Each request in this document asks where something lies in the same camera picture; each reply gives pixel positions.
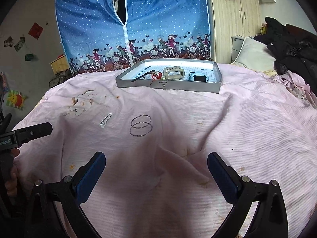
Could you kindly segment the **person's left hand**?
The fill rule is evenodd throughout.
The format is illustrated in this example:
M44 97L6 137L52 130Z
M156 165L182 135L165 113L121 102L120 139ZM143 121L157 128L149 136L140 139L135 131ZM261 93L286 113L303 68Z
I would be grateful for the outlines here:
M10 179L5 183L5 188L9 197L15 197L17 195L17 181L18 169L17 166L13 164L10 170Z

